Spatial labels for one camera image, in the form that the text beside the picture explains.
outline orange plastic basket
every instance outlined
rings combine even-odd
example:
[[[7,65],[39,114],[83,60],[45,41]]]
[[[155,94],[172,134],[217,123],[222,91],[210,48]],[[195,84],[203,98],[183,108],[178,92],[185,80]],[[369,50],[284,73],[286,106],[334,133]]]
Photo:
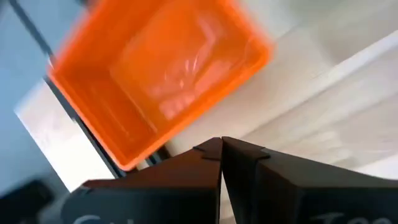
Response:
[[[124,170],[151,155],[269,59],[224,0],[102,0],[52,80]]]

